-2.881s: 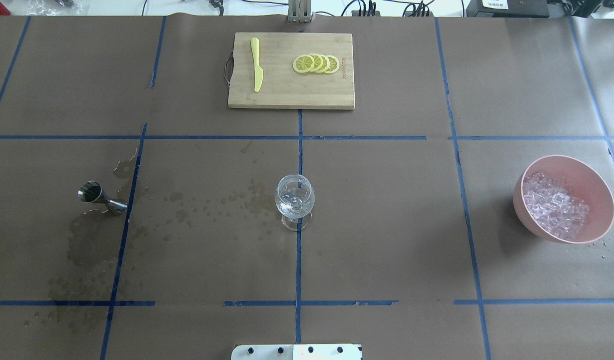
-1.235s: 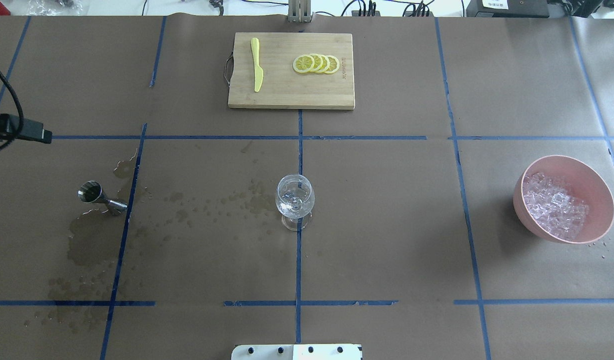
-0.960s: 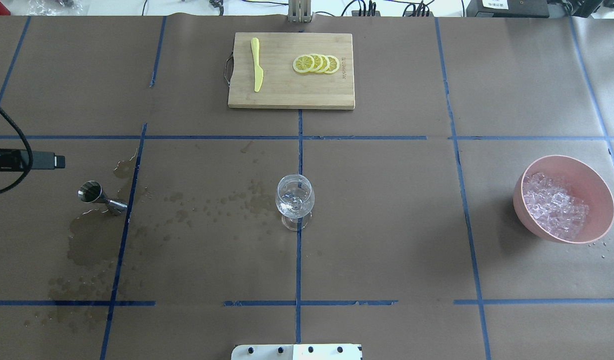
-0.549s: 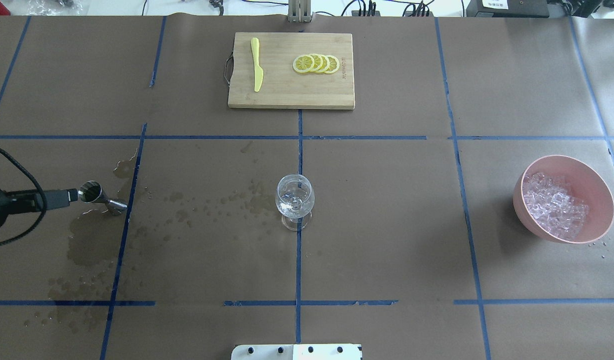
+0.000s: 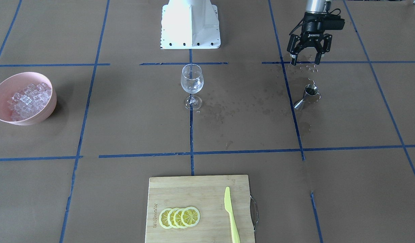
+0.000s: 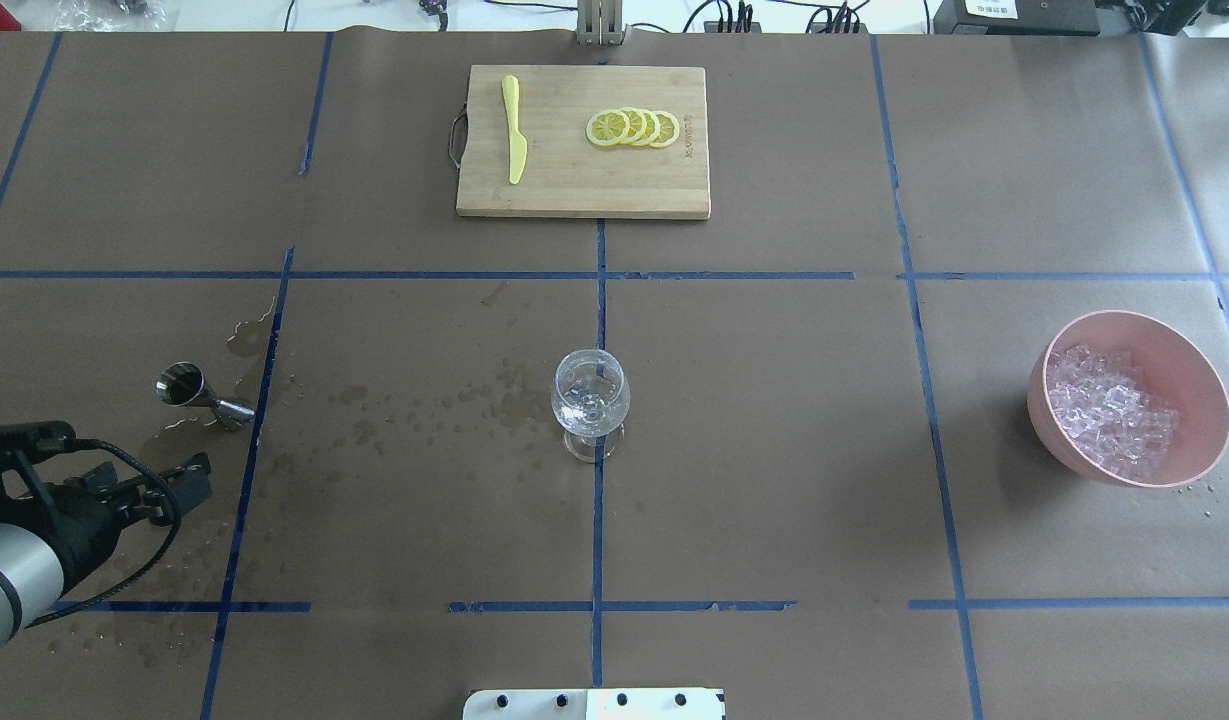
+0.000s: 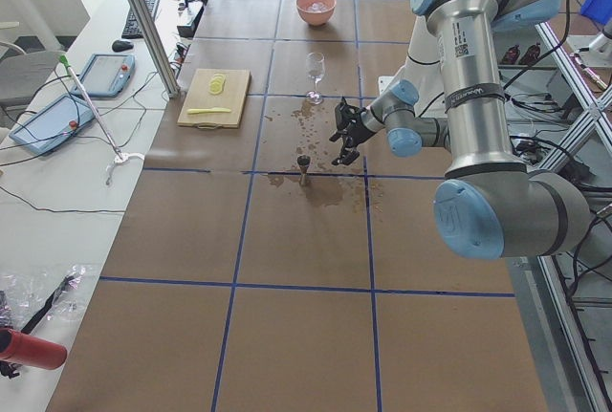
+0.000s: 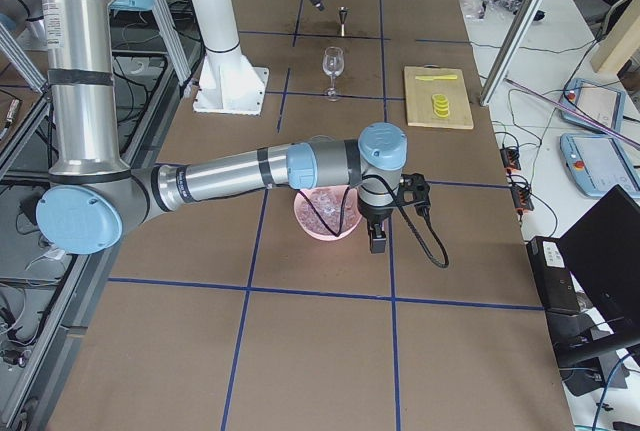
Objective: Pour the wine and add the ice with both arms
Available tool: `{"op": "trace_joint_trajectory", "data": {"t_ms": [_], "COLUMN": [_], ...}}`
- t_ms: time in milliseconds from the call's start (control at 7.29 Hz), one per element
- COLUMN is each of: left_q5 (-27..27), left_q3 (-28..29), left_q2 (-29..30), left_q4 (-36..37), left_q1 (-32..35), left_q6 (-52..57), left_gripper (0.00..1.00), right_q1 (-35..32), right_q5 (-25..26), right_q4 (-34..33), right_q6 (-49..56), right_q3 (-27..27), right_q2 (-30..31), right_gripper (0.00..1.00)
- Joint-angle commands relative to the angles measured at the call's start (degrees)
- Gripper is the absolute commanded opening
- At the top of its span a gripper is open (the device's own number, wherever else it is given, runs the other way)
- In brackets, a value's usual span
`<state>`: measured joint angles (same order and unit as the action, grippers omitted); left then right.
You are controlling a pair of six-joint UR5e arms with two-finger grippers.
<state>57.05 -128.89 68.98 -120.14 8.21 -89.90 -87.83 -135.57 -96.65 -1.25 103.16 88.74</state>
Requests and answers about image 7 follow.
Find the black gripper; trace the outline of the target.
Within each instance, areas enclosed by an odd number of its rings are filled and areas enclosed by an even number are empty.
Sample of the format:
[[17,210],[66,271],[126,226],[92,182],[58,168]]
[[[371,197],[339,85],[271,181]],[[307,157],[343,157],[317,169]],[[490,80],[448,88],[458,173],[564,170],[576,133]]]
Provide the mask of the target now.
[[364,125],[362,120],[364,112],[364,107],[350,105],[346,100],[341,100],[335,107],[337,131],[329,140],[338,141],[342,139],[343,149],[332,160],[332,165],[350,165],[360,156],[360,152],[357,149],[346,148],[356,148],[359,144],[374,136],[374,132]]

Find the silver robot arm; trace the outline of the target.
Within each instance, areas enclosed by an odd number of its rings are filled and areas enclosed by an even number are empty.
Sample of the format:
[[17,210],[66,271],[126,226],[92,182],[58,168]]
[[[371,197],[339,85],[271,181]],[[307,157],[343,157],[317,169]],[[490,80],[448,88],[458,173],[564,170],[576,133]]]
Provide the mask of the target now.
[[452,162],[436,190],[437,229],[455,253],[497,259],[565,252],[590,219],[577,188],[529,170],[513,152],[493,35],[551,19],[562,0],[410,0],[424,61],[406,63],[368,106],[335,110],[338,163],[384,131],[392,153],[443,146]]

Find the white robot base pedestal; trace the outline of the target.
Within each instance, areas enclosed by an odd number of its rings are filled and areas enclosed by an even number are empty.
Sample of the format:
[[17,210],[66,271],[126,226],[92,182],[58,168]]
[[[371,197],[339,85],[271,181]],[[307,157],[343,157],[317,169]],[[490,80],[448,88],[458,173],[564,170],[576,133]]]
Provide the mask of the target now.
[[404,65],[394,76],[379,77],[379,93],[402,79],[412,83],[421,101],[429,101],[443,91],[437,38],[428,31],[423,16],[416,18]]

